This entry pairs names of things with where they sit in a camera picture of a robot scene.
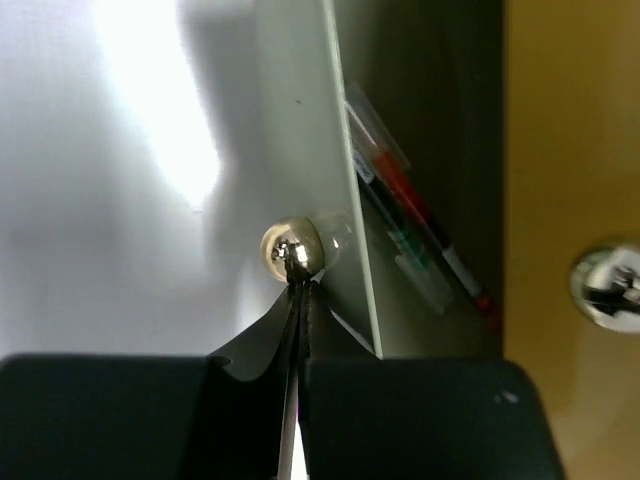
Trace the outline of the green gel pen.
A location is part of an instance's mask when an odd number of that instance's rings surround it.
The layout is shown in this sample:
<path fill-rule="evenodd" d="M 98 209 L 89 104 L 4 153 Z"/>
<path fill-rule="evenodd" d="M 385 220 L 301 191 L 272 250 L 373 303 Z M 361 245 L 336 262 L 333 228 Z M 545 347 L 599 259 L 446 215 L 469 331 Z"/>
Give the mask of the green gel pen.
<path fill-rule="evenodd" d="M 443 315 L 453 300 L 449 283 L 424 242 L 413 232 L 392 194 L 355 144 L 352 145 L 352 159 L 362 197 L 373 208 L 398 250 L 395 263 L 430 307 Z"/>

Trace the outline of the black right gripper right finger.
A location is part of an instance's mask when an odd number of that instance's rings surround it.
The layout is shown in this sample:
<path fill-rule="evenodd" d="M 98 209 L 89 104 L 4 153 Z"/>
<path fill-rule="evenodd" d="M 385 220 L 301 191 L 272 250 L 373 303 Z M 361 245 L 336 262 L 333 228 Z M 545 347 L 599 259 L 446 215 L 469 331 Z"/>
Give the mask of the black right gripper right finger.
<path fill-rule="evenodd" d="M 537 388 L 504 359 L 380 359 L 318 283 L 300 300 L 299 420 L 313 479 L 562 479 Z"/>

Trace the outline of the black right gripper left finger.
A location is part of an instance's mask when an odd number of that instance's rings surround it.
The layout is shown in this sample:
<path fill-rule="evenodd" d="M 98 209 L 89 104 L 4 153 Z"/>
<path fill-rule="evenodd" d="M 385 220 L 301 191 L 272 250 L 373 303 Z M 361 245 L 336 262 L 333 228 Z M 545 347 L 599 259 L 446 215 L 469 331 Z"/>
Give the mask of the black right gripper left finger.
<path fill-rule="evenodd" d="M 5 479 L 287 479 L 301 285 L 204 356 L 1 362 Z"/>

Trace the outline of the round cream drawer organizer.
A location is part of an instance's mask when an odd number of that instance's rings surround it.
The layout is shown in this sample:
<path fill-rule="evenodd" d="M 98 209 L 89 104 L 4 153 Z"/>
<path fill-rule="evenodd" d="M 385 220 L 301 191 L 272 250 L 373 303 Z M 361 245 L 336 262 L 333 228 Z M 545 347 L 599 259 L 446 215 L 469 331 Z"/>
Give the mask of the round cream drawer organizer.
<path fill-rule="evenodd" d="M 384 358 L 502 354 L 528 370 L 634 368 L 639 337 L 568 291 L 593 247 L 639 240 L 635 1 L 260 1 L 269 159 L 288 214 L 353 229 L 326 288 Z M 357 197 L 338 99 L 362 85 L 409 176 L 506 309 L 428 311 Z"/>

